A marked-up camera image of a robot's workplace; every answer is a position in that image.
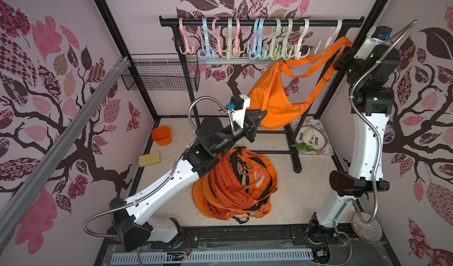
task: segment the orange shoulder bag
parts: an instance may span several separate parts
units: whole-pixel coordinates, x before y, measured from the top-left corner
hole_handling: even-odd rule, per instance
[[[267,110],[267,116],[261,122],[261,127],[268,130],[275,130],[284,127],[286,124],[298,119],[305,110],[313,103],[314,99],[319,95],[321,90],[327,84],[327,81],[332,77],[335,70],[333,63],[326,71],[325,75],[317,83],[316,87],[311,92],[308,99],[303,103],[291,104],[286,98],[283,88],[280,70],[292,78],[305,78],[312,75],[320,69],[328,59],[330,59],[343,46],[352,46],[352,42],[346,38],[339,38],[330,48],[320,52],[317,55],[306,57],[299,60],[288,60],[273,64],[259,78],[258,82],[250,90],[248,96],[251,103],[247,110]],[[295,76],[288,67],[307,64],[319,58],[310,69],[301,76]]]

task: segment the vent grille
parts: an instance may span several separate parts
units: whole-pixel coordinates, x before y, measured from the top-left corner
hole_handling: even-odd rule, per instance
[[[174,256],[167,252],[140,253],[143,264],[168,264],[174,263]],[[192,252],[184,263],[200,262],[252,262],[252,261],[288,261],[288,260],[313,260],[310,248],[301,249],[268,249],[268,250],[229,250],[229,251],[202,251]],[[110,265],[138,265],[137,253],[115,253]]]

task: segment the circular pattern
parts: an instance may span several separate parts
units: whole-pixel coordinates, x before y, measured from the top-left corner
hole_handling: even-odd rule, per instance
[[[361,212],[364,220],[368,220],[371,215],[365,212]],[[352,217],[352,229],[361,239],[376,242],[382,237],[382,228],[381,225],[374,220],[371,224],[365,224],[359,217],[358,213],[355,213]]]

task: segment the beige floor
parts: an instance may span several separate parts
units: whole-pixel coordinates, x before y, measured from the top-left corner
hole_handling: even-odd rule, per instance
[[[137,191],[143,190],[168,172],[184,147],[195,138],[185,118],[164,118],[160,126],[168,126],[172,143],[167,146],[153,144],[151,152],[160,151],[161,162],[144,168]],[[250,150],[287,150],[284,134],[257,134],[255,142],[241,139],[237,145]],[[293,172],[289,155],[265,155],[272,162],[278,176],[278,190],[271,196],[272,209],[263,218],[250,218],[247,224],[306,224],[324,203],[329,190],[329,174],[335,169],[331,156],[301,156],[302,172]],[[217,220],[204,217],[192,201],[192,185],[181,190],[167,201],[154,215],[156,218],[178,219],[182,226],[237,225],[236,220]],[[340,223],[350,223],[354,209],[349,206],[340,218]]]

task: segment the orange bucket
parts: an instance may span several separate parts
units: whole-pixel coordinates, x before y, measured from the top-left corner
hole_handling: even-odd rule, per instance
[[[171,143],[171,131],[169,127],[158,127],[153,130],[151,137],[159,146]]]

